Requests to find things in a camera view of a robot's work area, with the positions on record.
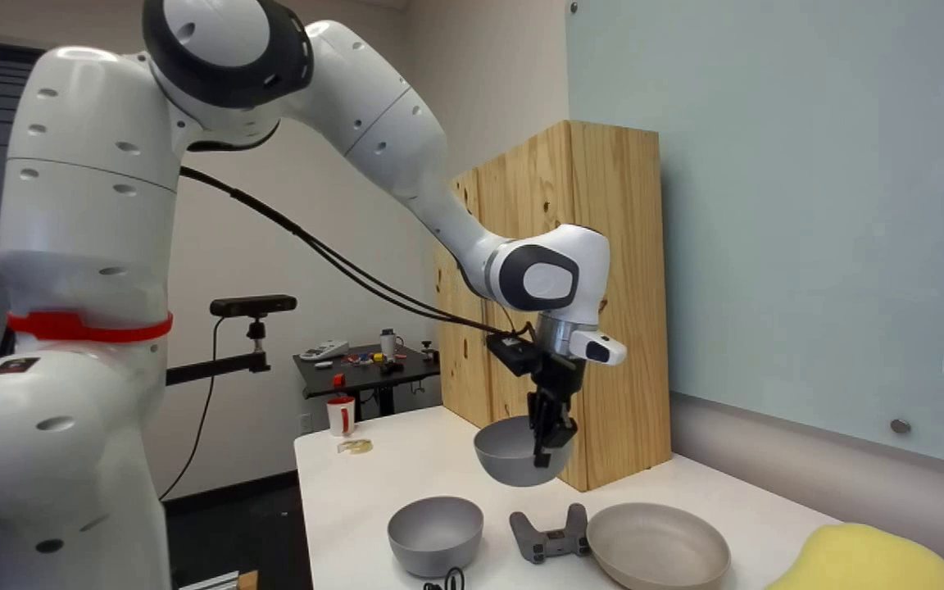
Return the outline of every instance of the white table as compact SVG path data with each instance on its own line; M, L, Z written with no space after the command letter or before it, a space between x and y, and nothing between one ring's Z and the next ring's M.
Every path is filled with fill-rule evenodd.
M617 502L684 509L729 543L725 590L768 587L794 563L805 535L831 521L682 455L585 497L562 481L503 490L475 458L475 427L443 408L361 423L356 436L374 440L374 454L336 454L339 440L331 434L295 440L318 590L420 590L386 543L386 521L427 497L461 497L484 515L478 559L464 572L467 590L613 590L591 559L527 563L507 527L510 511L550 530L562 527L571 502L580 502L591 518Z

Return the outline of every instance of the yellow sponge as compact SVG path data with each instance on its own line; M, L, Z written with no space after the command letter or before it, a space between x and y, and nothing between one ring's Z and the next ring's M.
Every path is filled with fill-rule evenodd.
M944 562L869 526L827 526L770 590L944 590Z

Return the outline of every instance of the gray pan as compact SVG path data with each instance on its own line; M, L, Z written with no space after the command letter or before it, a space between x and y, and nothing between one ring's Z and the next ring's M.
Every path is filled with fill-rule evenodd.
M701 518L667 504L613 504L591 518L591 547L626 590L717 590L728 542Z
M409 577L443 580L475 562L481 538L478 504L453 497L420 498L386 521L386 542Z

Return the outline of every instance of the small gray bowl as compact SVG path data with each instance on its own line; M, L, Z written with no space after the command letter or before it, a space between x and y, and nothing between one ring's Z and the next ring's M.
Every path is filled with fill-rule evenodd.
M475 436L478 465L502 486L527 490L556 479L571 458L571 443L550 448L545 469L534 465L534 430L527 417L510 417L478 430Z
M420 498L386 521L386 542L409 577L443 580L445 572L475 562L481 511L453 497Z

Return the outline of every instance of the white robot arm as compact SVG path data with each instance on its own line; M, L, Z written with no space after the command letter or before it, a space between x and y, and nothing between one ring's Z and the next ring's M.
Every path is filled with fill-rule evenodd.
M584 228L503 239L445 181L424 98L339 23L271 0L148 0L148 54L44 54L13 122L0 277L17 354L0 362L0 590L167 590L164 515L139 423L164 389L181 158L318 129L455 257L481 299L539 311L534 440L572 436L610 247Z

